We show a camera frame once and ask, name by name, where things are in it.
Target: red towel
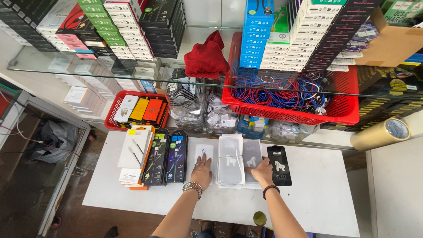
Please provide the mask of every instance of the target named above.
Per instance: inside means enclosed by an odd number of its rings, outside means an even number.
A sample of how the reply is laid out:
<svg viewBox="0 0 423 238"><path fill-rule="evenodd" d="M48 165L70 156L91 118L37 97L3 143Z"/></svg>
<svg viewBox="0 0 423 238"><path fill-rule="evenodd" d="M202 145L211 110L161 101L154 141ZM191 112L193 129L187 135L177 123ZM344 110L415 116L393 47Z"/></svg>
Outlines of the red towel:
<svg viewBox="0 0 423 238"><path fill-rule="evenodd" d="M192 51L184 55L185 73L190 77L219 79L219 74L229 71L222 53L224 47L219 31L213 32L204 44L195 44Z"/></svg>

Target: beaded bracelet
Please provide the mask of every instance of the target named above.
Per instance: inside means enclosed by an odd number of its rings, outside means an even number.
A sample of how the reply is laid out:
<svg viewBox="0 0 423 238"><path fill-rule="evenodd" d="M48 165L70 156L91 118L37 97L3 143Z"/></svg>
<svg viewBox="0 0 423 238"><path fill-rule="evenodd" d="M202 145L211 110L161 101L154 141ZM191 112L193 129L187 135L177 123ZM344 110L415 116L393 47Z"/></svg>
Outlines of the beaded bracelet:
<svg viewBox="0 0 423 238"><path fill-rule="evenodd" d="M270 186L267 186L267 187L263 190L263 198L264 198L264 200L266 200L266 191L267 191L269 188L275 188L275 189L277 190L277 192L280 194L280 190L279 190L279 188L278 188L278 187L276 187L275 185L270 185Z"/></svg>

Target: red plastic basket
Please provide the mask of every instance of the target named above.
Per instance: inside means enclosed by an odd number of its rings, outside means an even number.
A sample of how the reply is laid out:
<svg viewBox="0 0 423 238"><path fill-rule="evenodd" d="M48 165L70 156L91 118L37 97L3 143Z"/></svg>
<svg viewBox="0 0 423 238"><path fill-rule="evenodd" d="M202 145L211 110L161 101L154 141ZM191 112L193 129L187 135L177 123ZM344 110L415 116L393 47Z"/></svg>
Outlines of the red plastic basket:
<svg viewBox="0 0 423 238"><path fill-rule="evenodd" d="M116 98L113 101L112 107L110 108L109 113L107 114L106 120L104 121L104 126L106 128L112 129L112 130L123 130L123 131L128 130L126 128L121 128L120 126L118 126L118 124L116 124L116 121L113 120L116 112L119 109L119 106L121 105L121 103L124 100L124 97L126 95L133 95L133 96L138 96L138 97L144 96L144 97L163 97L163 98L166 98L166 96L163 95L163 94L152 94L152 93L143 93L143 92L136 92L136 91L120 91L116 95ZM166 128L166 123L168 122L169 107L168 107L167 110L168 111L165 113L165 118L163 119L162 128Z"/></svg>
<svg viewBox="0 0 423 238"><path fill-rule="evenodd" d="M239 58L241 38L241 32L233 34L231 50L229 52L229 65L231 69L226 74L225 85L232 85L234 81L232 80L232 65L233 62ZM350 66L348 72L332 71L328 74L327 78L334 86L336 92L358 94L357 71L355 66ZM232 88L228 87L223 89L222 102L229 105L232 111L242 115L259 116L308 125L318 125L324 122L338 122L354 125L359 121L358 97L356 96L335 95L329 107L326 109L327 116L321 116L301 111L241 102L232 96L231 90Z"/></svg>

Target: black screen protector package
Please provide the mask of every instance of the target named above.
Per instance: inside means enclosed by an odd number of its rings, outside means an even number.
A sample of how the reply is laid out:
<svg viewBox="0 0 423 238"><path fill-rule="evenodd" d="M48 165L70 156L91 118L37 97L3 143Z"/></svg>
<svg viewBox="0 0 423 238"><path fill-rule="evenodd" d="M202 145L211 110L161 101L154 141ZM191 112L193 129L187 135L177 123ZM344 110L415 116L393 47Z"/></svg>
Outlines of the black screen protector package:
<svg viewBox="0 0 423 238"><path fill-rule="evenodd" d="M276 186L291 186L292 180L289 173L288 159L286 158L285 148L274 145L267 147L267 155L270 164L273 165L272 180Z"/></svg>

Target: tangled cables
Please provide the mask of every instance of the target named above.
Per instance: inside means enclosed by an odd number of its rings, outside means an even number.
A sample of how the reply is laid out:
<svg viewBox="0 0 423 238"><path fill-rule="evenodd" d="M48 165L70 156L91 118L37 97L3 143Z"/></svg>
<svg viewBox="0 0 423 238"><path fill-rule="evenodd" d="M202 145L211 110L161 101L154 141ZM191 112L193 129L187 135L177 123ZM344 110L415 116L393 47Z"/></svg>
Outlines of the tangled cables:
<svg viewBox="0 0 423 238"><path fill-rule="evenodd" d="M320 75L273 70L274 73L267 71L266 75L259 76L258 69L237 66L233 67L236 86L289 90L231 89L232 96L241 102L309 113L315 113L317 108L324 106L325 101L327 102L325 94L319 93L323 91Z"/></svg>

